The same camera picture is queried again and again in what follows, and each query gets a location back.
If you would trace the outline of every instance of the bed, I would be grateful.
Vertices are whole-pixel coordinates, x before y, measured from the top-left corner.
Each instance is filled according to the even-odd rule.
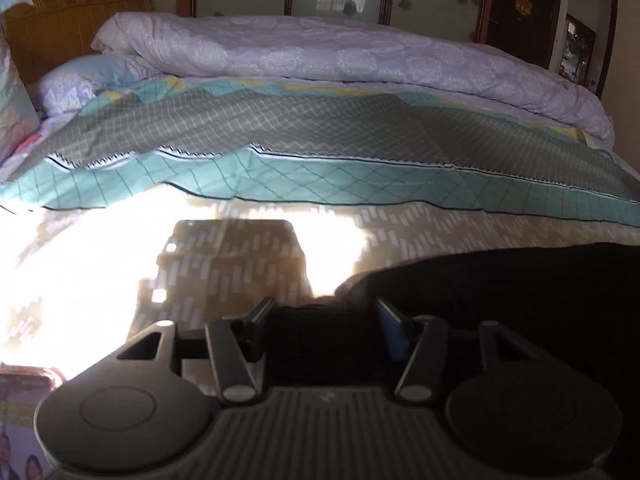
[[[7,14],[26,84],[91,53],[99,30],[161,75],[101,93],[3,165],[11,364],[73,377],[159,319],[199,328],[265,296],[322,301],[443,254],[640,243],[640,181],[610,151],[599,102],[502,53],[316,19],[205,30],[148,14],[151,0],[34,2]],[[293,47],[256,54],[265,36]]]

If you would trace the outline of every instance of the purple blanket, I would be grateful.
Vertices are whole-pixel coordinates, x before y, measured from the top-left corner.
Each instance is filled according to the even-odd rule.
[[[611,120],[586,88],[506,54],[383,25],[291,16],[180,18],[121,12],[104,23],[92,47],[139,54],[178,76],[394,82],[462,92],[575,126],[604,144],[613,142]]]

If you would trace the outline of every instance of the pillow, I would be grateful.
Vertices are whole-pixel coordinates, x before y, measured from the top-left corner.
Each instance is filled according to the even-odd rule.
[[[31,0],[0,0],[0,12]],[[33,133],[40,124],[36,110],[20,80],[5,40],[4,16],[0,22],[0,164]]]
[[[76,111],[102,90],[131,88],[161,75],[140,56],[95,54],[66,62],[29,85],[36,110],[46,116]]]

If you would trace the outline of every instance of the circular cover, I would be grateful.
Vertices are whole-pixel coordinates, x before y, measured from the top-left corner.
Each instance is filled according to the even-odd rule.
[[[162,365],[102,362],[55,390],[36,411],[36,434],[56,462],[97,474],[146,470],[198,440],[211,399]]]
[[[500,364],[450,394],[446,416],[482,462],[529,475],[584,471],[607,453],[622,418],[611,395],[563,364]]]

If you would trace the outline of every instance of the door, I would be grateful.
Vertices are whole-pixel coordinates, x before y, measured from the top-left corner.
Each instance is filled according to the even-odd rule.
[[[560,0],[492,0],[486,42],[548,68],[559,8]]]

